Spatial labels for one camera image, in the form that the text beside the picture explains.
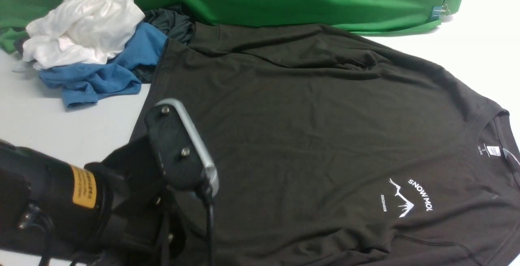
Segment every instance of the black motor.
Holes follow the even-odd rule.
[[[213,161],[179,101],[161,101],[145,122],[148,135],[85,169],[0,142],[0,247],[43,253],[41,266],[169,265],[185,240],[173,191],[193,190],[208,209],[213,264]]]

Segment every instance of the dark gray fabric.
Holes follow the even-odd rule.
[[[441,66],[325,25],[197,24],[169,40],[133,138],[167,97],[219,171],[217,266],[506,266],[520,251],[509,114]],[[203,235],[201,203],[176,200]],[[205,254],[189,234],[176,265]]]
[[[184,8],[178,4],[145,11],[143,21],[158,28],[172,40],[187,44],[193,36],[195,27],[186,12],[183,12]]]

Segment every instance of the white table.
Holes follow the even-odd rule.
[[[370,38],[444,66],[480,94],[511,112],[520,139],[520,0],[463,0],[461,10],[423,35]],[[66,112],[60,91],[47,89],[36,72],[11,72],[14,56],[0,51],[0,138],[83,166],[102,160],[130,139],[149,91],[103,99]],[[37,265],[39,257],[0,251],[4,266]],[[53,260],[52,266],[67,262]],[[517,258],[512,266],[520,266]]]

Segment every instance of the blue fabric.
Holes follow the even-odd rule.
[[[111,95],[136,94],[141,81],[131,72],[139,65],[157,65],[167,36],[141,22],[125,50],[106,64],[77,63],[40,70],[39,77],[49,88],[63,87],[61,97],[67,108],[95,104]]]

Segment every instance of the white mountain logo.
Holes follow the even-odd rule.
[[[403,213],[401,213],[399,218],[405,217],[410,212],[410,210],[412,210],[412,208],[414,208],[414,204],[411,203],[410,201],[408,201],[408,199],[406,199],[405,196],[403,196],[399,192],[401,190],[401,186],[399,186],[398,184],[394,183],[394,181],[392,181],[392,179],[390,179],[390,184],[394,185],[395,188],[397,189],[396,192],[395,192],[395,196],[401,197],[401,199],[405,202],[405,204],[399,205],[399,207],[403,207],[403,211],[404,211]]]

